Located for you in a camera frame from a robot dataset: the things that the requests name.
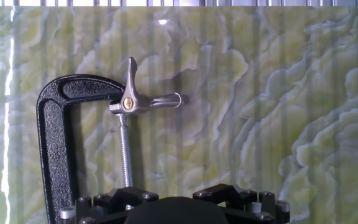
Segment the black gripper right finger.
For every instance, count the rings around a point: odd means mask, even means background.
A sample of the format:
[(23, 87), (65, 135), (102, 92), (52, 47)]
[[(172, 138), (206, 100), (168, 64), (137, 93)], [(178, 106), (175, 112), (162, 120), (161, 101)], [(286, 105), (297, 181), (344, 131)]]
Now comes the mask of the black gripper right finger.
[(277, 200), (269, 191), (242, 189), (237, 184), (217, 184), (193, 193), (192, 199), (216, 208), (216, 212), (210, 208), (206, 211), (208, 218), (217, 215), (218, 223), (290, 223), (290, 203)]

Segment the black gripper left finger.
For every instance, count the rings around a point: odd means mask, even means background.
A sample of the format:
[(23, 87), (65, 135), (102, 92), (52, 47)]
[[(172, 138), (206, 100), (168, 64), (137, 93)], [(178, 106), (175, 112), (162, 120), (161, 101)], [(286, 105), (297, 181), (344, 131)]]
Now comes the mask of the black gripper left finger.
[(79, 197), (74, 204), (61, 208), (60, 223), (124, 223), (131, 208), (154, 202), (160, 197), (137, 187), (112, 189), (94, 197)]

